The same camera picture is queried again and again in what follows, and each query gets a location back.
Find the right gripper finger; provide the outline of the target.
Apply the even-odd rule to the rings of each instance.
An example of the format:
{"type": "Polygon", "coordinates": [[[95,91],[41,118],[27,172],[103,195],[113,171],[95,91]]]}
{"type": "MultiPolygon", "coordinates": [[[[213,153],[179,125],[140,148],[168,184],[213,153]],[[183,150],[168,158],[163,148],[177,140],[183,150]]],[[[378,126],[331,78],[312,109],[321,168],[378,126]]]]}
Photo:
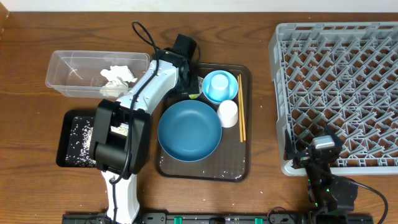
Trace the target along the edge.
{"type": "Polygon", "coordinates": [[[330,136],[335,143],[335,145],[343,145],[344,142],[335,134],[335,132],[329,127],[329,125],[324,125],[324,132],[326,135],[330,136]]]}
{"type": "Polygon", "coordinates": [[[293,142],[289,131],[285,130],[285,149],[284,149],[284,160],[289,161],[295,158],[296,151],[293,147],[293,142]]]}

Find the dark blue plate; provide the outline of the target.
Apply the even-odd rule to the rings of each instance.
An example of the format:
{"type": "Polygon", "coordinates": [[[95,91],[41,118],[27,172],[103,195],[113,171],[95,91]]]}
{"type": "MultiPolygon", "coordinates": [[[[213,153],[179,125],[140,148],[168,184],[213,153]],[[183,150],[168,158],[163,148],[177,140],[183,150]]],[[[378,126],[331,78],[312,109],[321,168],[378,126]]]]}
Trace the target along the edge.
{"type": "Polygon", "coordinates": [[[223,128],[216,111],[197,100],[183,100],[165,110],[158,126],[162,149],[182,162],[200,161],[218,147],[223,128]]]}

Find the pile of white rice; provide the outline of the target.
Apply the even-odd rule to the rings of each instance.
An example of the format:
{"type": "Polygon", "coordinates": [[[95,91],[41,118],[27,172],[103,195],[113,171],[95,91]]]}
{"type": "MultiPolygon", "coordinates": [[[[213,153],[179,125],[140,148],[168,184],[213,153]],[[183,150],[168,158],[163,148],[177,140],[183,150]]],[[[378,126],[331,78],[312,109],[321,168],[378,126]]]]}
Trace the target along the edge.
{"type": "Polygon", "coordinates": [[[89,155],[94,121],[95,118],[91,116],[76,116],[72,119],[65,156],[67,167],[96,167],[96,161],[89,155]]]}

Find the yellow silver snack wrapper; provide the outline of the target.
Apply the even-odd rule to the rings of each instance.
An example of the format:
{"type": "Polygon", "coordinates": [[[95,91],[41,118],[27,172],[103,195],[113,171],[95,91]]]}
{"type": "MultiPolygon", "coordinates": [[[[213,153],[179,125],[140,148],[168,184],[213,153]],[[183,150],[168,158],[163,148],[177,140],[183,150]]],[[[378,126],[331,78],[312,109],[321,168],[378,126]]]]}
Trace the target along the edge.
{"type": "Polygon", "coordinates": [[[191,100],[194,100],[194,99],[196,99],[196,98],[198,98],[200,96],[200,94],[191,94],[191,95],[189,95],[189,98],[191,99],[191,100]]]}

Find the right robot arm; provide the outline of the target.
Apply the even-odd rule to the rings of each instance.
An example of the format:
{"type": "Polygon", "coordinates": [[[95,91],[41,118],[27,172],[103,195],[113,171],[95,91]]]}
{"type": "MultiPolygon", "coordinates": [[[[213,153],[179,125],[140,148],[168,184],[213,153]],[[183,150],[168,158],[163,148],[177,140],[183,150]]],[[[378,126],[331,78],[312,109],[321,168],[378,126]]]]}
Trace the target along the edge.
{"type": "Polygon", "coordinates": [[[358,186],[351,179],[335,177],[330,163],[339,158],[343,141],[324,126],[324,134],[312,139],[309,146],[298,152],[289,133],[285,132],[284,159],[292,161],[294,169],[304,168],[308,177],[308,197],[316,208],[307,214],[306,223],[348,223],[348,212],[354,210],[358,186]]]}

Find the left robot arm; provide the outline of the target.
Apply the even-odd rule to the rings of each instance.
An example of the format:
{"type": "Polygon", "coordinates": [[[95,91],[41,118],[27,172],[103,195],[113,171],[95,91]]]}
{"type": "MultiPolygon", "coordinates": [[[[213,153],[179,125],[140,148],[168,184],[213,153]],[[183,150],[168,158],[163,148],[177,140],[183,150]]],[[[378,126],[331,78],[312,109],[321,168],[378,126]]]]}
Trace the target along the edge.
{"type": "Polygon", "coordinates": [[[137,174],[147,159],[151,114],[166,94],[189,88],[194,52],[194,47],[156,50],[146,73],[128,94],[99,103],[89,156],[106,181],[106,223],[136,219],[140,207],[137,174]]]}

